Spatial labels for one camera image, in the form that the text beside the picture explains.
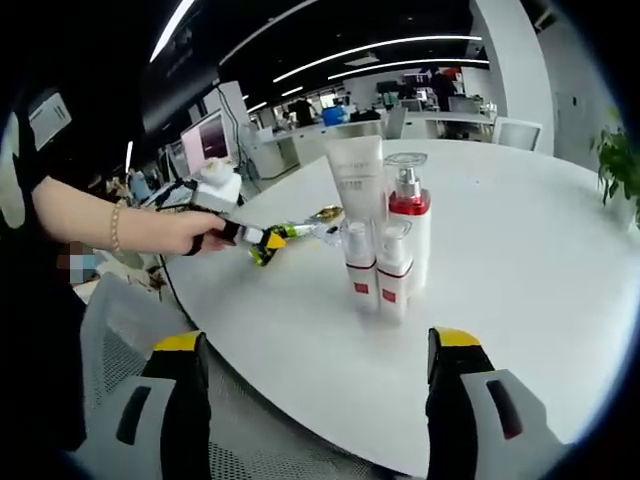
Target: pump dispenser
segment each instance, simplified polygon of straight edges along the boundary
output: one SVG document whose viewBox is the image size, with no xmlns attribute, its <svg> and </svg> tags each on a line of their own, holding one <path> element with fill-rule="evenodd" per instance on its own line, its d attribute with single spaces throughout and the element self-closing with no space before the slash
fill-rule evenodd
<svg viewBox="0 0 640 480">
<path fill-rule="evenodd" d="M 431 250 L 431 196 L 418 177 L 418 169 L 426 161 L 424 153 L 397 153 L 385 159 L 385 165 L 395 170 L 394 187 L 389 195 L 389 220 L 411 224 L 407 245 L 413 256 L 412 294 L 427 283 Z"/>
</svg>

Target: monitor screen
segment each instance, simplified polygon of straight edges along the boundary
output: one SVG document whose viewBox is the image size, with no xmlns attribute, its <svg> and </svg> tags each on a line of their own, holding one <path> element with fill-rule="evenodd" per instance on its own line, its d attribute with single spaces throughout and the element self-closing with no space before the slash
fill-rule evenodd
<svg viewBox="0 0 640 480">
<path fill-rule="evenodd" d="M 189 172 L 198 172 L 208 159 L 224 158 L 229 155 L 224 136 L 222 111 L 205 117 L 182 134 L 185 156 Z"/>
</svg>

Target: table surface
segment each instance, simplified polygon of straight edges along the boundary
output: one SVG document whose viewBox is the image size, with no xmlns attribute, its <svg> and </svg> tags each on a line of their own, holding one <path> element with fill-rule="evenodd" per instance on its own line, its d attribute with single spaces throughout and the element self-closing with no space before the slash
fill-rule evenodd
<svg viewBox="0 0 640 480">
<path fill-rule="evenodd" d="M 362 122 L 341 123 L 339 125 L 331 125 L 329 127 L 327 127 L 323 123 L 318 123 L 316 125 L 309 125 L 308 127 L 295 128 L 295 129 L 290 130 L 288 132 L 284 132 L 284 133 L 280 133 L 278 135 L 274 135 L 273 138 L 267 140 L 264 143 L 279 142 L 279 141 L 282 141 L 282 140 L 286 140 L 287 138 L 293 138 L 296 135 L 308 135 L 310 133 L 316 133 L 316 132 L 319 132 L 321 130 L 329 130 L 329 129 L 332 129 L 332 128 L 353 127 L 353 126 L 357 126 L 357 125 L 364 125 L 364 124 L 367 124 L 367 123 L 376 123 L 376 122 L 381 122 L 381 120 L 363 120 Z"/>
<path fill-rule="evenodd" d="M 465 122 L 479 123 L 484 125 L 493 125 L 486 115 L 480 113 L 463 113 L 463 112 L 407 112 L 405 121 L 411 120 L 437 120 L 440 122 Z"/>
<path fill-rule="evenodd" d="M 429 155 L 427 287 L 400 326 L 350 304 L 341 248 L 291 242 L 266 268 L 239 248 L 170 264 L 180 299 L 224 358 L 316 434 L 367 460 L 425 476 L 427 330 L 476 335 L 572 442 L 623 365 L 640 291 L 640 243 L 616 228 L 593 172 L 510 147 L 384 142 Z M 268 226 L 337 203 L 322 158 L 238 211 Z"/>
</svg>

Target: white bottle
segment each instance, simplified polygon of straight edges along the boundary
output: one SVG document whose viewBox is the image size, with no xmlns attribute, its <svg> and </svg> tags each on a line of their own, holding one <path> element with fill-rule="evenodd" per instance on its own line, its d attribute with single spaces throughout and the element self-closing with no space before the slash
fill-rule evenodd
<svg viewBox="0 0 640 480">
<path fill-rule="evenodd" d="M 368 221 L 345 219 L 340 235 L 351 292 L 356 308 L 367 313 L 378 310 L 378 282 L 373 228 Z"/>
<path fill-rule="evenodd" d="M 385 159 L 385 165 L 397 169 L 394 190 L 389 195 L 389 220 L 411 223 L 407 242 L 413 256 L 411 294 L 427 283 L 431 252 L 431 196 L 420 185 L 416 168 L 424 165 L 423 153 L 398 153 Z"/>
<path fill-rule="evenodd" d="M 409 222 L 390 221 L 380 241 L 377 262 L 380 313 L 395 321 L 405 317 L 411 295 L 413 258 L 407 248 L 411 228 Z"/>
</svg>

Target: cosmetic bottle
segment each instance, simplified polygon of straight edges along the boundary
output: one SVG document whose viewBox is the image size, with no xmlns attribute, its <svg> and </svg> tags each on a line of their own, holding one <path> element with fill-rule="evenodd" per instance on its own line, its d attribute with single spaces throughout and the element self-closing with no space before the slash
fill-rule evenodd
<svg viewBox="0 0 640 480">
<path fill-rule="evenodd" d="M 422 290 L 427 283 L 431 250 L 431 196 L 422 188 L 417 170 L 425 164 L 423 153 L 397 153 L 385 159 L 389 176 L 394 181 L 389 193 L 389 221 L 401 220 L 411 224 L 407 245 L 413 257 L 411 294 Z"/>
<path fill-rule="evenodd" d="M 340 236 L 356 308 L 366 313 L 378 310 L 378 282 L 373 228 L 369 221 L 344 219 Z"/>
<path fill-rule="evenodd" d="M 331 173 L 346 218 L 386 220 L 382 138 L 367 136 L 326 142 Z"/>
<path fill-rule="evenodd" d="M 395 321 L 405 317 L 411 294 L 413 258 L 407 245 L 410 232 L 409 222 L 390 220 L 380 238 L 377 256 L 380 313 Z"/>
</svg>

